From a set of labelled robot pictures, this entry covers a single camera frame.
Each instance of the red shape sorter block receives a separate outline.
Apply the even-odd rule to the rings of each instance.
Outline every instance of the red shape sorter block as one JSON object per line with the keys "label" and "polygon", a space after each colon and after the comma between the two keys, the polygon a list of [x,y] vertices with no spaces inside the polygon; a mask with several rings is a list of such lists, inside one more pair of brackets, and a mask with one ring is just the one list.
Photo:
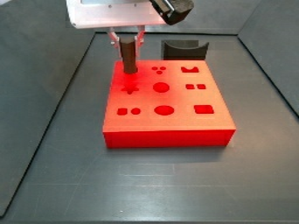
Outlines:
{"label": "red shape sorter block", "polygon": [[206,61],[138,61],[115,74],[103,133],[109,148],[227,145],[237,126]]}

